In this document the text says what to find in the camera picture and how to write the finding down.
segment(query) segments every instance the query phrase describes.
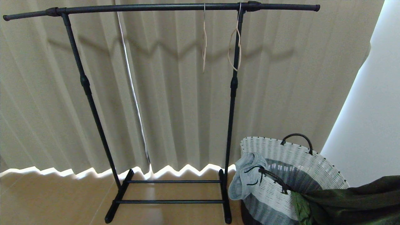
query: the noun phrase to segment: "pleated curtain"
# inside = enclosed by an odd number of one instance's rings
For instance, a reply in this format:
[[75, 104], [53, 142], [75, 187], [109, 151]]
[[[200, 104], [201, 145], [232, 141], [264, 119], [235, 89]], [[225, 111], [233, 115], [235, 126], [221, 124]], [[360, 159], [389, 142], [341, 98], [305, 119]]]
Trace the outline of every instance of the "pleated curtain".
[[[150, 2], [5, 1], [1, 13], [137, 3]], [[303, 133], [322, 149], [368, 55], [383, 1], [263, 3], [321, 10], [245, 13], [231, 164], [246, 136]], [[204, 73], [202, 11], [70, 16], [119, 173], [135, 166], [146, 172], [149, 163], [154, 172], [167, 165], [223, 167], [236, 16], [206, 11]], [[1, 35], [1, 169], [107, 170], [62, 19], [3, 21]]]

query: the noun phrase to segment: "clothes rack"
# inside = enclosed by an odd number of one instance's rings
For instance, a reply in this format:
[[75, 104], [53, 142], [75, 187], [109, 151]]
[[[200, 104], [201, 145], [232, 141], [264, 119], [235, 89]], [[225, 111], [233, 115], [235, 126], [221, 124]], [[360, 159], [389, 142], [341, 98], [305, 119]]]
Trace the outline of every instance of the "clothes rack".
[[[89, 101], [90, 109], [93, 114], [101, 141], [104, 146], [104, 150], [109, 161], [112, 174], [114, 176], [116, 185], [118, 187], [118, 192], [112, 201], [110, 209], [108, 210], [105, 222], [110, 223], [120, 204], [161, 204], [161, 203], [221, 203], [224, 209], [224, 218], [227, 224], [232, 222], [232, 215], [229, 206], [229, 199], [227, 193], [227, 181], [228, 181], [228, 166], [229, 166], [229, 156], [230, 156], [230, 145], [232, 139], [232, 126], [233, 126], [233, 116], [235, 109], [235, 97], [236, 90], [238, 88], [238, 72], [233, 70], [233, 75], [230, 83], [230, 108], [229, 108], [229, 120], [228, 120], [228, 136], [226, 140], [226, 157], [225, 157], [225, 170], [219, 170], [218, 180], [185, 180], [185, 181], [133, 181], [132, 177], [134, 172], [132, 169], [128, 171], [127, 176], [123, 180], [122, 184], [118, 178], [116, 172], [115, 164], [108, 147], [106, 136], [104, 135], [103, 127], [99, 115], [97, 113], [96, 105], [94, 103], [92, 92], [90, 89], [90, 82], [85, 75], [83, 70], [82, 62], [79, 56], [78, 48], [76, 46], [74, 34], [72, 32], [71, 23], [69, 19], [70, 14], [78, 13], [92, 13], [92, 12], [127, 12], [127, 11], [177, 11], [177, 10], [237, 10], [238, 11], [238, 32], [236, 33], [236, 45], [234, 53], [234, 67], [238, 68], [239, 62], [239, 34], [242, 31], [243, 15], [245, 12], [254, 12], [258, 10], [306, 10], [317, 12], [320, 9], [320, 5], [300, 5], [300, 4], [262, 4], [256, 1], [249, 2], [239, 2], [239, 3], [205, 3], [205, 4], [132, 4], [132, 5], [109, 5], [109, 6], [85, 6], [85, 7], [71, 7], [71, 8], [49, 8], [43, 11], [27, 12], [20, 14], [4, 15], [3, 19], [5, 21], [30, 18], [38, 16], [61, 16], [64, 25], [67, 30], [71, 48], [75, 57], [76, 65], [80, 74], [80, 82], [85, 91], [86, 97]], [[222, 199], [219, 200], [123, 200], [124, 194], [128, 185], [131, 183], [141, 184], [141, 183], [219, 183]]]

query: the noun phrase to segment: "green garment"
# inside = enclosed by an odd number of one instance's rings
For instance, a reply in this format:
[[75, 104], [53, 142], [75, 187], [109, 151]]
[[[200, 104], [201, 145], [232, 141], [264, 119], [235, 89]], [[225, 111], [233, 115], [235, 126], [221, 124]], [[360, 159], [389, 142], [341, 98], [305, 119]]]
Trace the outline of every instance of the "green garment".
[[400, 176], [292, 197], [300, 225], [400, 225]]

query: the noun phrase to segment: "white woven basket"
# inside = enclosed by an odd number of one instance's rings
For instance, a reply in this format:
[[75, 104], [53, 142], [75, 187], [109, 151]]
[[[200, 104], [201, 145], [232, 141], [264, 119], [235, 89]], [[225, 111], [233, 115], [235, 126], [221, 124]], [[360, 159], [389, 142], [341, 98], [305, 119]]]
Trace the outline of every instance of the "white woven basket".
[[[286, 143], [286, 138], [302, 136], [310, 149]], [[288, 135], [283, 141], [264, 137], [246, 137], [240, 142], [241, 154], [254, 152], [264, 155], [266, 170], [280, 177], [293, 190], [306, 193], [315, 189], [346, 189], [347, 181], [340, 172], [318, 152], [312, 150], [311, 142], [301, 134]], [[252, 217], [264, 225], [298, 224], [290, 191], [282, 193], [282, 186], [267, 176], [254, 185], [252, 194], [244, 204]]]

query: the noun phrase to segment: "tiled floor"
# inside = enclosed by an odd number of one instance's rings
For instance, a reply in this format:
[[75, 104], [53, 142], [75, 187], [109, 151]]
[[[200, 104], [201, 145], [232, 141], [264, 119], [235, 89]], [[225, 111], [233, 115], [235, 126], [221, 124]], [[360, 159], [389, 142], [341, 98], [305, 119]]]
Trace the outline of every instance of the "tiled floor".
[[[201, 177], [186, 171], [181, 177], [171, 173], [159, 179], [217, 179], [214, 170]], [[143, 179], [140, 173], [134, 179]], [[0, 179], [1, 225], [99, 225], [105, 224], [111, 201], [117, 193], [112, 175], [81, 179], [56, 173], [41, 175], [8, 173]], [[219, 184], [130, 184], [124, 199], [220, 199]], [[240, 203], [230, 203], [234, 225], [243, 224]], [[111, 225], [222, 225], [222, 204], [120, 205]]]

